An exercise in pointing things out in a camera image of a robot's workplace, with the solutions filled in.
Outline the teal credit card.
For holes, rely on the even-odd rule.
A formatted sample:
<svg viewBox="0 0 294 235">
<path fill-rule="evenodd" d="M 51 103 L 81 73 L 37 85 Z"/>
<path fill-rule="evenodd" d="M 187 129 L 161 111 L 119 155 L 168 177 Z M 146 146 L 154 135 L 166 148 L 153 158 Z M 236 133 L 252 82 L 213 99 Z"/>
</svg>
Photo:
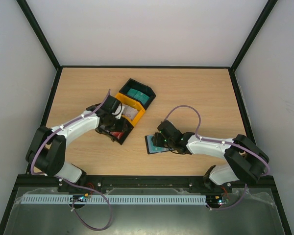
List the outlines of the teal credit card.
<svg viewBox="0 0 294 235">
<path fill-rule="evenodd" d="M 152 142 L 153 135 L 150 135 L 147 137 L 147 142 L 148 142 L 148 152 L 149 154 L 155 154 L 155 153 L 162 153 L 162 152 L 168 152 L 168 148 L 164 147 L 158 147 L 155 146 Z"/>
</svg>

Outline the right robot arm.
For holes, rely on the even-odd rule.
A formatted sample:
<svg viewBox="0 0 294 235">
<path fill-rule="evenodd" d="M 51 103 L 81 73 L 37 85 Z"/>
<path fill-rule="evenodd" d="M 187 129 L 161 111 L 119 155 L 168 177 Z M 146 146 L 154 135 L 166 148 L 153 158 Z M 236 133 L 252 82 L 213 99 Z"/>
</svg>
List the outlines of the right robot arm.
<svg viewBox="0 0 294 235">
<path fill-rule="evenodd" d="M 157 130 L 145 137 L 149 154 L 203 154 L 226 161 L 223 165 L 211 166 L 204 174 L 203 185 L 210 192 L 234 181 L 254 185 L 269 172 L 269 157 L 245 135 L 217 139 L 193 132 L 182 133 L 168 120 L 161 122 Z"/>
</svg>

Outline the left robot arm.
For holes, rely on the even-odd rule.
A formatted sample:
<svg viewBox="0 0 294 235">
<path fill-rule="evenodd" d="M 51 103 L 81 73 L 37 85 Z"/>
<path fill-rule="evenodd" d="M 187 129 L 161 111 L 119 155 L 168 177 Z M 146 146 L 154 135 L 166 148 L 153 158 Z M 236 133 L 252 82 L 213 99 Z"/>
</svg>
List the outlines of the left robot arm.
<svg viewBox="0 0 294 235">
<path fill-rule="evenodd" d="M 26 161 L 31 175 L 54 176 L 77 183 L 84 171 L 65 160 L 66 148 L 85 133 L 105 126 L 108 130 L 122 130 L 121 116 L 124 105 L 107 94 L 104 100 L 85 109 L 80 115 L 61 125 L 36 130 Z"/>
</svg>

